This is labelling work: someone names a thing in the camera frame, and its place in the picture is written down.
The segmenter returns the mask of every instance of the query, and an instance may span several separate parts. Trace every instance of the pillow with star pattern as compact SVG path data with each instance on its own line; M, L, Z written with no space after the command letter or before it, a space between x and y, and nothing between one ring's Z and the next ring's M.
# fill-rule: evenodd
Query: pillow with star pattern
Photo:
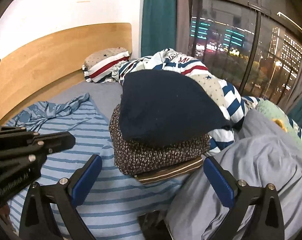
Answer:
M111 77L114 65L124 63L129 58L128 50L121 47L96 51L84 60L84 78L87 82L103 82Z

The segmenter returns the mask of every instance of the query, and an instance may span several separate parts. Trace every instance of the red stripe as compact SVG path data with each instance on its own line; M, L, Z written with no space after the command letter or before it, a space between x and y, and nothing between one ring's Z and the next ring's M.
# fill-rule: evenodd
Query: red stripe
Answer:
M112 61L112 62L106 64L105 66L103 66L102 68L100 68L100 69L98 69L96 72L94 72L93 74L89 75L90 78L95 78L96 76L99 76L99 75L102 74L104 71L108 70L109 68L111 68L111 67L114 66L115 64L119 63L120 61L129 59L129 57L130 57L130 56L123 57L123 58L117 59L117 60L115 60L115 61Z
M194 66L194 67L192 67L192 68L190 68L190 69L188 69L188 70L185 70L185 71L183 71L183 72L181 72L181 74L182 75L186 75L186 74L188 74L188 73L190 73L192 70L194 70L194 69L200 69L200 70L209 70L207 67L205 67L205 66Z

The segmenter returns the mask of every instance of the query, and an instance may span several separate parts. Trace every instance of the light blue striped fabric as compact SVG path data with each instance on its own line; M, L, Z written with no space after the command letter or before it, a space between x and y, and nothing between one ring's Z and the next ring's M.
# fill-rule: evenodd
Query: light blue striped fabric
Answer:
M166 210L182 185L180 178L145 186L123 175L114 166L108 121L98 113L88 94L62 105L38 102L8 123L13 124L25 125L28 130L36 127L40 134L69 131L76 138L71 150L48 156L38 180L41 185L56 184L60 178L69 178L92 154L102 157L102 171L84 204L77 207L83 221L98 240L143 240L137 216L153 210ZM8 202L10 217L17 229L26 194L27 189L24 189ZM68 236L55 204L52 210L62 234Z

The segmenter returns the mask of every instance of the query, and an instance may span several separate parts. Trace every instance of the crumpled comforter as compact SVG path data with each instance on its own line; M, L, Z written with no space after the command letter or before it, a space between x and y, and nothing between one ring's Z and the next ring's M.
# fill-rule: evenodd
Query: crumpled comforter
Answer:
M291 136L252 109L239 140L215 156L235 179L251 186L273 183L283 212L285 239L302 228L302 153ZM196 171L173 200L166 217L174 240L208 239L229 209L223 207L203 170ZM234 239L241 239L253 212L249 207Z

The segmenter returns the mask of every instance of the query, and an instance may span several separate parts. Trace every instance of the gray bed sheet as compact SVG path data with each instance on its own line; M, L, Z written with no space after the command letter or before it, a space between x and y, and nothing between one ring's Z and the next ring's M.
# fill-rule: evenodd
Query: gray bed sheet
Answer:
M122 87L118 82L88 83L83 81L48 101L64 104L72 98L85 93L90 94L90 99L94 101L99 111L109 121L113 110L121 102Z
M285 239L302 228L302 153L291 136L252 109L235 141L215 158L235 179L251 186L273 183L283 212ZM202 169L197 170L173 200L166 217L174 240L208 239L229 209L223 207ZM234 238L241 239L253 212L249 207Z

